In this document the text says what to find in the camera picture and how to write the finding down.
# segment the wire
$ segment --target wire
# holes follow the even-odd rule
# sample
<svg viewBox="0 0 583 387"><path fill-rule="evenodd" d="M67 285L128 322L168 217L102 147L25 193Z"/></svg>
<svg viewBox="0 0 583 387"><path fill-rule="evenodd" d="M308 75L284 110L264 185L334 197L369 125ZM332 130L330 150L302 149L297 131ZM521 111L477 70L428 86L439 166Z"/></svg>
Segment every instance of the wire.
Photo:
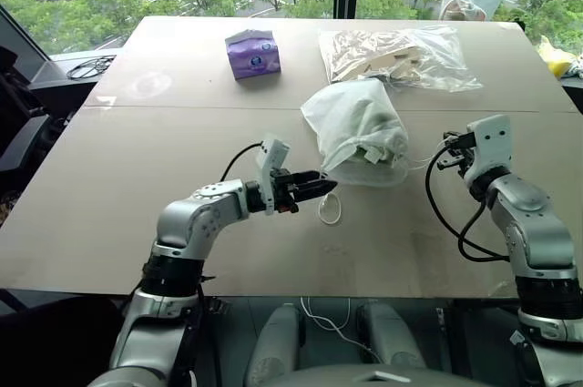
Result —
<svg viewBox="0 0 583 387"><path fill-rule="evenodd" d="M370 348L364 346L362 343L359 343L358 341L355 340L351 340L348 339L344 336L343 332L340 331L340 329L334 324L333 321L331 321L330 319L326 318L326 317L322 317L322 316L314 316L313 314L310 314L310 312L306 309L305 304L303 303L303 298L300 298L300 304L302 305L303 311L306 313L306 316L308 316L310 319L312 320L318 320L318 321L326 321L328 323L330 323L330 326L332 326L333 330L338 332L338 335L340 335L340 338L343 339L344 341L347 341L351 344L353 344L354 346L358 346L359 348L367 351L368 353L370 353L378 362L382 362L381 358Z"/></svg>
<svg viewBox="0 0 583 387"><path fill-rule="evenodd" d="M405 159L409 162L420 162L420 163L429 163L429 161L431 161L433 159L433 157L435 156L435 153L437 153L437 150L448 140L448 138L444 138L442 139L440 142L437 143L437 145L435 146L434 149L434 153L431 154L431 157L428 158L423 158L423 159L411 159L409 157L407 157L405 155Z"/></svg>
<svg viewBox="0 0 583 387"><path fill-rule="evenodd" d="M245 152L247 152L247 151L251 150L252 148L258 148L258 147L259 147L261 144L262 144L262 143L253 143L253 144L251 144L250 146L247 146L246 148L244 148L244 149L243 149L241 152L239 152L237 155L235 155L235 158L233 158L233 159L230 161L230 163L229 163L229 165L227 166L227 168L225 168L225 172L224 172L224 173L222 174L222 176L220 177L220 182L222 182L223 180L225 180L225 179L227 178L227 175L229 174L229 170L230 170L230 168L231 168L231 167L233 167L233 164L235 163L235 161L237 161L237 159L239 159L239 157L240 157L240 156L241 156L243 153L245 153Z"/></svg>
<svg viewBox="0 0 583 387"><path fill-rule="evenodd" d="M310 304L310 298L306 299L306 303L308 305L308 310L310 311L310 314L313 315L313 311L312 311L312 305ZM318 325L320 328L322 328L325 331L335 331L334 328L329 328L327 326L324 326L320 323L320 321L318 321L317 319L312 319L314 321L314 323L316 325ZM340 325L338 327L339 330L343 330L346 325L348 325L348 322L350 321L350 298L348 298L348 308L346 311L346 318L344 319L344 323L342 325Z"/></svg>
<svg viewBox="0 0 583 387"><path fill-rule="evenodd" d="M326 206L329 197L336 198L336 203L338 203L338 215L333 220L327 220L322 215L322 208ZM328 226L333 226L340 221L340 217L342 216L342 214L343 204L340 201L340 198L336 196L334 193L328 193L322 198L322 200L320 200L320 205L318 205L318 218L322 221L322 223Z"/></svg>
<svg viewBox="0 0 583 387"><path fill-rule="evenodd" d="M433 157L435 156L435 153L437 153L437 150L448 140L448 138L444 138L442 139L439 143L437 143L437 146L435 146L435 150L434 153L431 155L431 157L429 158L423 158L423 159L410 159L409 157L405 156L405 159L408 162L418 162L421 163L422 165L419 167L410 167L409 171L415 171L415 170L421 170L425 167L427 167L429 165L429 163L431 162L431 160L433 159Z"/></svg>
<svg viewBox="0 0 583 387"><path fill-rule="evenodd" d="M102 75L115 58L115 55L108 55L89 59L67 71L66 77L71 80L78 80Z"/></svg>
<svg viewBox="0 0 583 387"><path fill-rule="evenodd" d="M444 218L441 211L437 207L437 204L435 203L434 195L431 192L431 173L432 173L433 168L435 166L435 163L437 162L439 157L441 157L448 149L449 149L449 147L445 146L445 147L439 149L437 151L437 153L435 153L434 157L431 159L431 162L429 163L429 167L427 168L427 172L425 173L425 193L427 194L427 198L429 199L429 204L431 205L432 210L434 211L435 215L437 216L437 218L439 219L441 224L444 225L445 228L447 230L449 230L449 232L451 232L458 239L458 241L461 239L462 245L467 244L468 246L471 246L472 248L479 250L482 253L485 253L486 255L490 255L489 258L484 258L484 259L480 260L479 262L510 261L508 256L500 255L498 253L493 252L492 250L488 250L486 248L483 248L482 246L479 246L479 245L473 243L472 241L466 239L465 235L464 235L464 237L460 237L460 234L454 228L452 228L452 226L447 222L447 220ZM465 251L460 250L460 253L462 253L462 255L464 255Z"/></svg>
<svg viewBox="0 0 583 387"><path fill-rule="evenodd" d="M462 254L462 256L466 260L470 260L473 262L490 262L492 261L493 257L474 257L465 251L464 246L464 239L467 232L472 228L474 223L480 218L480 216L484 213L484 209L486 209L486 200L482 200L480 202L480 208L476 211L476 213L472 216L472 218L465 224L462 231L459 233L459 237L457 238L457 249Z"/></svg>

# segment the black cable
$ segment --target black cable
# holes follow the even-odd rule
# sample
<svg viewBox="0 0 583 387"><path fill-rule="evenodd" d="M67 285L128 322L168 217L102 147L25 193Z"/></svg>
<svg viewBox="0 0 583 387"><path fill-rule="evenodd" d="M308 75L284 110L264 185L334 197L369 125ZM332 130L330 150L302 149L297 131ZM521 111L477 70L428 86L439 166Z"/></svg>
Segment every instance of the black cable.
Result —
<svg viewBox="0 0 583 387"><path fill-rule="evenodd" d="M425 193L427 194L427 198L429 199L429 204L431 205L432 210L434 211L435 215L437 216L437 219L439 219L441 224L444 225L445 228L447 230L449 230L449 232L451 232L459 241L460 234L454 228L452 228L452 226L447 222L445 217L442 215L441 211L437 207L437 204L435 203L434 195L431 192L431 174L433 172L433 168L434 168L435 164L437 163L437 160L439 159L439 157L441 157L447 150L448 150L448 146L441 148L437 153L435 153L434 157L431 159L431 162L429 163L429 166L427 167L427 171L425 172ZM479 250L479 251L485 253L486 255L490 255L489 258L485 259L487 261L484 261L484 262L510 261L510 258L508 256L500 255L496 252L493 252L492 250L483 248L482 246L479 246L479 245L473 243L472 241L466 239L465 235L464 235L464 237L461 238L461 242L462 242L462 245L467 244L468 246L471 246L472 248Z"/></svg>
<svg viewBox="0 0 583 387"><path fill-rule="evenodd" d="M244 148L241 152L239 152L237 155L235 155L235 158L233 158L229 165L227 166L227 168L225 169L225 172L222 174L222 176L220 177L220 182L222 182L223 180L225 180L227 178L227 175L229 174L229 170L231 167L233 167L233 164L235 163L235 161L237 161L237 159L239 159L239 157L247 152L248 150L251 150L252 148L258 148L261 145L261 143L254 143L251 144L250 146L247 146L246 148Z"/></svg>
<svg viewBox="0 0 583 387"><path fill-rule="evenodd" d="M219 345L217 343L217 337L215 336L214 324L210 319L209 307L204 299L204 293L202 292L202 285L199 284L198 290L200 306L202 308L203 320L209 325L209 339L210 347L212 349L212 363L215 370L215 387L222 387L222 370L220 369L220 353Z"/></svg>
<svg viewBox="0 0 583 387"><path fill-rule="evenodd" d="M462 257L464 257L466 260L470 260L473 262L492 262L492 261L500 261L501 260L500 258L498 258L498 257L500 257L500 255L498 255L498 257L495 257L495 256L474 257L465 251L465 246L464 246L465 236L467 235L467 232L470 230L470 228L472 228L472 226L474 226L474 223L476 223L476 221L484 213L485 209L486 209L486 201L482 200L480 202L480 208L478 208L478 210L472 216L472 218L469 221L467 221L464 228L459 233L459 237L457 238L457 249L459 250L459 253L462 254Z"/></svg>
<svg viewBox="0 0 583 387"><path fill-rule="evenodd" d="M71 80L77 80L102 75L115 58L115 55L108 55L89 59L67 71L66 77Z"/></svg>

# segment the floor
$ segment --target floor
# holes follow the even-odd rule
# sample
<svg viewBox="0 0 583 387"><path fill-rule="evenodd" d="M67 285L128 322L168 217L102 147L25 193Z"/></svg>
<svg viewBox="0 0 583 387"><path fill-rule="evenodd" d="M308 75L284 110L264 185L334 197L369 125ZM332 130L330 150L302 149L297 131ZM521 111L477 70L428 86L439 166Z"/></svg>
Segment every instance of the floor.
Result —
<svg viewBox="0 0 583 387"><path fill-rule="evenodd" d="M27 306L71 297L63 293L18 291L12 293ZM224 387L241 387L242 379L255 341L273 310L283 303L293 303L301 309L299 299L254 297L225 298L227 309L215 318L215 335L220 349ZM443 308L442 300L386 300L409 325L430 369L450 371L448 344L437 320L436 309ZM356 338L354 312L364 299L351 299L351 319L343 330L349 338ZM313 313L342 323L346 316L347 299L314 298ZM0 315L10 312L0 304ZM467 354L472 377L500 387L519 385L514 366L513 348L508 341L517 327L512 315L499 309L466 312L458 321L466 337ZM212 356L205 347L198 360L199 385L214 386ZM300 353L301 368L326 364L361 362L358 349L342 341L333 331L323 331L312 321L306 321L306 344Z"/></svg>

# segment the black chair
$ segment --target black chair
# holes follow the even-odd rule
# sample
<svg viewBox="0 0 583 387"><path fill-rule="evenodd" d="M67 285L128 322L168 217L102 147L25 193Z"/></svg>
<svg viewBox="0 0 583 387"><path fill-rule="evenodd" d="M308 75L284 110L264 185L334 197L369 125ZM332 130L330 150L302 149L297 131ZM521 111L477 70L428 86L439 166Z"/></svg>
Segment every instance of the black chair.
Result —
<svg viewBox="0 0 583 387"><path fill-rule="evenodd" d="M0 46L0 195L26 186L60 133L14 69L16 59Z"/></svg>

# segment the yellow object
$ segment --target yellow object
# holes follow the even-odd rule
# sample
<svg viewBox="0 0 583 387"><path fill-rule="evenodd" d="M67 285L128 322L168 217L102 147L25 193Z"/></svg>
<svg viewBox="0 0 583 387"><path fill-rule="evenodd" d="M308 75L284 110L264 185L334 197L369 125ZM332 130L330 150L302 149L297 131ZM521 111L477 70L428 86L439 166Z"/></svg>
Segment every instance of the yellow object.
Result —
<svg viewBox="0 0 583 387"><path fill-rule="evenodd" d="M540 44L537 48L538 54L547 63L550 72L556 78L562 77L577 59L572 53L565 52L560 48L554 48L546 36L540 37Z"/></svg>

